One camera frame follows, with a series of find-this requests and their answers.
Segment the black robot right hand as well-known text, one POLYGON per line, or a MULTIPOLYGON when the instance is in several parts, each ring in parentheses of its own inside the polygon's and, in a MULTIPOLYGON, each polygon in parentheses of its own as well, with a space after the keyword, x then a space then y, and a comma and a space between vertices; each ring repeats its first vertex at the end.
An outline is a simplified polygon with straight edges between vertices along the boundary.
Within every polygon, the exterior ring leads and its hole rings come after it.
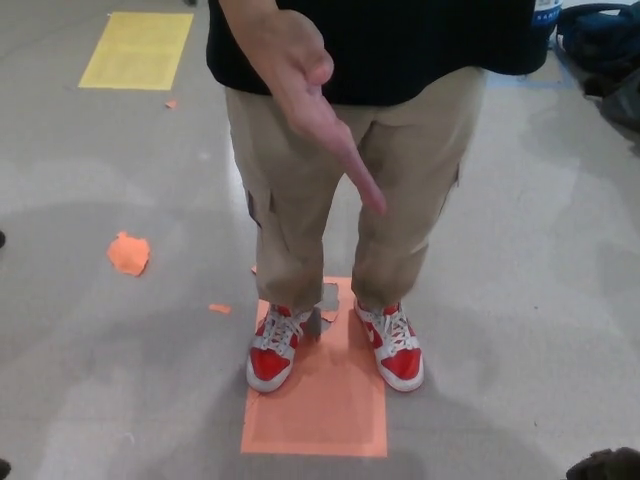
POLYGON ((566 472, 567 480, 639 480, 640 453, 621 447, 593 452, 566 472))

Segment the person's bare right hand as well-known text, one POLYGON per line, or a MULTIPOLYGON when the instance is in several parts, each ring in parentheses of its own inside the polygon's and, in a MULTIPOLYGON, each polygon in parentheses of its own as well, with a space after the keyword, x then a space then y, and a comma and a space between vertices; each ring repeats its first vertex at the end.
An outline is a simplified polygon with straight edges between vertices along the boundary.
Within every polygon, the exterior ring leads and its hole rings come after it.
POLYGON ((333 60, 313 23, 295 11, 275 9, 260 14, 236 39, 289 126, 330 153, 357 188, 362 203, 384 213, 386 200, 351 130, 322 92, 333 74, 333 60))

